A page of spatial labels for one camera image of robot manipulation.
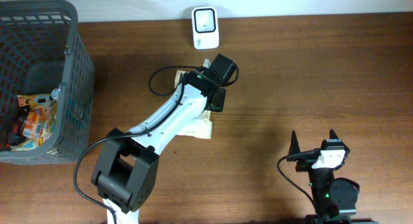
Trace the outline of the grey plastic mesh basket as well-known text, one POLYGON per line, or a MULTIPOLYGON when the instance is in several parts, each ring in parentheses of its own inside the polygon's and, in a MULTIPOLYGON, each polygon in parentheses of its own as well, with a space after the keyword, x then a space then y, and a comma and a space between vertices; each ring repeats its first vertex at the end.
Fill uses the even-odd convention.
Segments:
POLYGON ((71 163, 88 146, 95 68, 65 0, 1 3, 1 162, 71 163), (6 149, 19 95, 59 90, 52 135, 33 150, 6 149))

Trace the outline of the yellow snack chip bag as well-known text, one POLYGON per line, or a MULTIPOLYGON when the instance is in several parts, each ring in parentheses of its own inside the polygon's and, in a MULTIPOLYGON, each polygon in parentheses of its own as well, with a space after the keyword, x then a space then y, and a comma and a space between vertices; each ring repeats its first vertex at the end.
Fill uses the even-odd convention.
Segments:
POLYGON ((17 95, 18 117, 8 146, 11 151, 33 150, 52 135, 57 117, 57 100, 52 94, 17 95))

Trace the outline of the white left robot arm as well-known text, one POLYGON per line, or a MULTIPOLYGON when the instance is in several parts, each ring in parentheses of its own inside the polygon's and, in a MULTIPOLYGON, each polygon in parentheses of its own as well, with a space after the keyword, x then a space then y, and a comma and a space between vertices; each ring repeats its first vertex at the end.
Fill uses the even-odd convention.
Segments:
POLYGON ((235 83, 235 61, 218 54, 208 66, 180 75, 168 100, 128 132, 111 130, 102 141, 91 182, 103 199, 109 223, 135 223, 156 182, 159 158, 178 132, 209 110, 220 112, 225 88, 235 83))

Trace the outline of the beige kraft paper pouch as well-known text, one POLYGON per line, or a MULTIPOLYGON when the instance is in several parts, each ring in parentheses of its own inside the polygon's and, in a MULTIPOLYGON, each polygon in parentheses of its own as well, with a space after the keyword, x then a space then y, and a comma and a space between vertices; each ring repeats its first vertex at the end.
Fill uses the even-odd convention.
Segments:
POLYGON ((176 134, 210 139, 212 137, 211 111, 205 110, 208 99, 205 85, 208 85, 208 81, 202 78, 201 69, 194 69, 186 73, 179 70, 176 73, 176 78, 178 76, 183 76, 181 82, 184 87, 179 89, 183 93, 183 97, 173 114, 177 126, 176 134))

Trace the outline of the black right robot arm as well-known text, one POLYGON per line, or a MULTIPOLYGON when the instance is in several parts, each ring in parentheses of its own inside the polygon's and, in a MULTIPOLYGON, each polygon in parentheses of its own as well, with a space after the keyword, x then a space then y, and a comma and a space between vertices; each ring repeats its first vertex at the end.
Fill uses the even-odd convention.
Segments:
POLYGON ((305 217, 306 223, 350 223, 356 213, 360 186, 347 178, 335 178, 350 153, 350 149, 331 129, 329 138, 319 148, 302 151, 296 133, 291 135, 287 161, 296 163, 296 172, 306 172, 312 191, 314 215, 305 217))

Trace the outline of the white barcode scanner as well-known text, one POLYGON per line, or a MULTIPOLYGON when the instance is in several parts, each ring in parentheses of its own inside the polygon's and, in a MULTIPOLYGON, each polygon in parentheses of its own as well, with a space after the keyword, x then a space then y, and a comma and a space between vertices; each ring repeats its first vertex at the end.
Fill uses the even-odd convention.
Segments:
POLYGON ((212 6, 196 7, 192 10, 192 32, 194 48, 206 50, 219 46, 217 10, 212 6))

